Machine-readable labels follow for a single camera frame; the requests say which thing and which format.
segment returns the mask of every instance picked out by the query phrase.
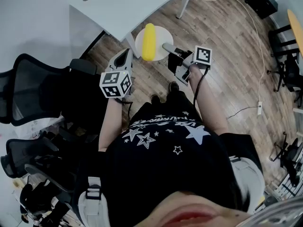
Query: hand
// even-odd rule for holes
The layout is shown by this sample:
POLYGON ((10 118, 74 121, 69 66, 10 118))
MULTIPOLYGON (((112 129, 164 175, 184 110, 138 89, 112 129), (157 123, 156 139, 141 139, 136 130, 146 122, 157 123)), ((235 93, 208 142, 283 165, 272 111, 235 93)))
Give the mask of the hand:
POLYGON ((200 71, 199 67, 197 65, 191 65, 189 67, 189 71, 190 71, 190 75, 189 75, 189 80, 193 80, 193 79, 200 79, 203 74, 200 71))

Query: table leg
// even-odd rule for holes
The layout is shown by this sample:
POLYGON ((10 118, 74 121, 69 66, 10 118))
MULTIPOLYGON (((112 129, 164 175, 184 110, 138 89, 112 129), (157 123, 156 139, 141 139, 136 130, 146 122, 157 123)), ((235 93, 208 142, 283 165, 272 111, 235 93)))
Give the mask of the table leg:
POLYGON ((127 36, 125 37, 125 40, 127 41, 127 43, 129 44, 129 46, 131 47, 134 55, 136 58, 140 58, 140 54, 138 53, 137 49, 136 49, 136 44, 134 42, 134 37, 132 35, 132 33, 128 33, 127 36))
POLYGON ((181 18, 182 17, 182 15, 184 13, 184 10, 186 8, 186 5, 188 4, 188 1, 189 0, 182 0, 181 8, 180 8, 179 12, 176 15, 177 18, 181 18))

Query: black cable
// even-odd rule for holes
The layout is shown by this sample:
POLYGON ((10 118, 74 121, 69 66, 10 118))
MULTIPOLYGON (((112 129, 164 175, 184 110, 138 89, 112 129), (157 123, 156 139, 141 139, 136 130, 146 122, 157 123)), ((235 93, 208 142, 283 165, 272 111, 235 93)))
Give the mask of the black cable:
POLYGON ((207 75, 209 68, 210 68, 210 66, 207 66, 207 68, 206 68, 206 70, 204 72, 204 75, 201 77, 201 79, 198 82, 198 85, 197 85, 197 88, 196 88, 196 92, 195 92, 195 96, 194 96, 194 102, 193 102, 195 110, 196 110, 196 100, 197 100, 197 96, 198 96, 198 93, 199 93, 200 84, 201 84, 202 80, 204 79, 204 77, 207 75))
POLYGON ((128 108, 128 111, 127 111, 128 123, 130 124, 130 122, 131 122, 130 111, 131 111, 131 107, 132 107, 132 105, 133 105, 133 102, 127 102, 127 101, 123 101, 123 100, 124 100, 124 98, 123 98, 122 100, 119 99, 119 98, 115 98, 115 101, 116 101, 117 103, 120 103, 120 104, 122 104, 122 105, 130 104, 130 105, 129 105, 129 108, 128 108))
POLYGON ((241 110, 239 110, 238 112, 236 112, 234 115, 227 117, 226 119, 230 119, 231 117, 235 116, 237 113, 240 113, 241 111, 248 109, 248 108, 259 108, 261 106, 254 106, 254 107, 247 107, 247 108, 242 108, 241 110))
MULTIPOLYGON (((201 82, 203 81, 204 77, 206 76, 206 74, 208 73, 208 70, 209 70, 209 67, 210 66, 207 66, 205 72, 204 72, 204 75, 201 77, 201 79, 199 80, 198 82, 198 85, 197 85, 197 88, 196 88, 196 92, 195 92, 195 96, 194 96, 194 102, 193 102, 193 105, 194 105, 194 109, 196 109, 196 99, 197 99, 197 96, 198 96, 198 93, 199 93, 199 89, 200 89, 200 85, 201 85, 201 82)), ((226 119, 230 119, 231 117, 235 116, 236 114, 238 114, 239 112, 245 110, 245 109, 248 109, 248 108, 258 108, 258 107, 261 107, 261 106, 254 106, 254 107, 246 107, 246 108, 242 108, 241 110, 239 110, 238 112, 236 112, 234 115, 232 116, 229 116, 227 117, 226 119)))

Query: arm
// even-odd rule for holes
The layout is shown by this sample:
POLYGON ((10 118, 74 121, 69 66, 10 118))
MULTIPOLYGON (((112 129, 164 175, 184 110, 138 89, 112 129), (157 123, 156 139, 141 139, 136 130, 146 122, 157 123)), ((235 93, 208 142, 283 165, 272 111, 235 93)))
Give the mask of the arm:
MULTIPOLYGON (((202 73, 196 65, 191 66, 189 69, 189 83, 195 93, 198 82, 202 77, 202 73)), ((206 127, 210 128, 218 135, 229 133, 227 120, 223 114, 222 108, 216 101, 205 79, 203 79, 200 84, 196 101, 198 103, 203 123, 206 127)))
POLYGON ((122 130, 122 104, 110 98, 99 136, 99 151, 106 151, 122 130))

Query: white cable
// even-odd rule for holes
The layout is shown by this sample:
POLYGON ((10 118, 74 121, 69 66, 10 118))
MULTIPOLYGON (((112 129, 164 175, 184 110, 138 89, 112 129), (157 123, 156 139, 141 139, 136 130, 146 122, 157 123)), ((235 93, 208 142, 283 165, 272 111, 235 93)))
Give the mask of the white cable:
MULTIPOLYGON (((203 1, 214 2, 214 1, 217 1, 217 0, 203 0, 203 1)), ((260 47, 260 50, 261 50, 261 55, 262 55, 262 60, 263 60, 263 73, 262 73, 262 75, 261 75, 261 77, 259 79, 259 83, 258 83, 258 100, 260 102, 260 81, 261 81, 261 79, 262 79, 262 77, 264 76, 264 73, 265 73, 265 63, 264 63, 264 57, 263 57, 263 51, 262 51, 262 47, 261 47, 261 42, 260 42, 260 38, 259 38, 257 27, 255 25, 255 21, 253 20, 252 16, 250 15, 250 13, 246 9, 246 7, 239 0, 236 0, 236 1, 239 2, 245 8, 245 10, 247 11, 248 15, 250 16, 250 18, 252 20, 252 23, 254 24, 254 27, 255 27, 256 32, 257 32, 257 38, 258 38, 259 47, 260 47)))

